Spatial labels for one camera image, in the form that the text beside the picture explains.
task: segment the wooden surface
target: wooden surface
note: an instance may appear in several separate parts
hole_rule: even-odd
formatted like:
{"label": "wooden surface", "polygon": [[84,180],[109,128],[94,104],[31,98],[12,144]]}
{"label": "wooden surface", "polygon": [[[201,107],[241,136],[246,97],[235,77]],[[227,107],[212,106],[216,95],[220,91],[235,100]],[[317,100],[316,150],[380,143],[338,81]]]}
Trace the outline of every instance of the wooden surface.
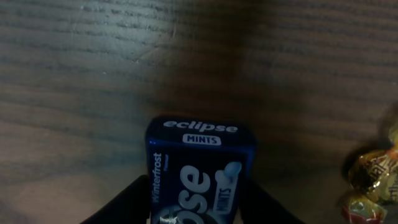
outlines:
{"label": "wooden surface", "polygon": [[397,43],[393,0],[0,0],[0,223],[84,220],[145,173],[161,113],[247,124],[253,177],[342,223],[340,169],[397,99]]}

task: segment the wood grain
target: wood grain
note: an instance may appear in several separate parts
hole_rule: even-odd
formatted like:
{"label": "wood grain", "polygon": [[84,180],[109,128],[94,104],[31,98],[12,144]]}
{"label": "wood grain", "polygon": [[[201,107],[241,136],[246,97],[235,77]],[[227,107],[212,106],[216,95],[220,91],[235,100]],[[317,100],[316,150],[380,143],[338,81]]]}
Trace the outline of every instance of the wood grain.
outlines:
{"label": "wood grain", "polygon": [[342,223],[340,169],[397,100],[397,43],[393,0],[2,0],[0,222],[84,220],[173,113],[247,124],[253,177]]}

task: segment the wooden table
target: wooden table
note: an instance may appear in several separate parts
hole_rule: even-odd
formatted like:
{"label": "wooden table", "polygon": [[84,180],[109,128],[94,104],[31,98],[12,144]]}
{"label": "wooden table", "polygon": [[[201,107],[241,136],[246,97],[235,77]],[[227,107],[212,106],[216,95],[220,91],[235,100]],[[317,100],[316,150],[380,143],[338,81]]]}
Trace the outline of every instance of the wooden table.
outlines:
{"label": "wooden table", "polygon": [[84,220],[145,173],[162,113],[247,124],[253,177],[306,223],[342,223],[341,167],[398,96],[397,15],[393,0],[1,0],[0,223]]}

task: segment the wrapped candy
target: wrapped candy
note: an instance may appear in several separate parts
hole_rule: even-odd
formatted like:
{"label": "wrapped candy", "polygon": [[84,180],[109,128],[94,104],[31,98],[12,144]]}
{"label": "wrapped candy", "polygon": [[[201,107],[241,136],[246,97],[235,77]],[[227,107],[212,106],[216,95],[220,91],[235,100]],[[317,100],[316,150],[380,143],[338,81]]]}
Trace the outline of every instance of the wrapped candy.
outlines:
{"label": "wrapped candy", "polygon": [[348,173],[354,189],[378,204],[398,203],[398,149],[362,155]]}
{"label": "wrapped candy", "polygon": [[382,224],[387,210],[358,192],[352,192],[343,201],[341,214],[350,224]]}

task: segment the eclipse mints container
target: eclipse mints container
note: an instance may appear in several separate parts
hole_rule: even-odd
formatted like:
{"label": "eclipse mints container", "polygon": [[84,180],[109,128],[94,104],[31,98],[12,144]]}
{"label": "eclipse mints container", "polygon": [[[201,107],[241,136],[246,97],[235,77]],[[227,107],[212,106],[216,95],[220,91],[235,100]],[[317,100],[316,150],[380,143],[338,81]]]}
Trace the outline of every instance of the eclipse mints container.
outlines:
{"label": "eclipse mints container", "polygon": [[241,125],[154,119],[146,133],[151,223],[232,223],[255,145]]}

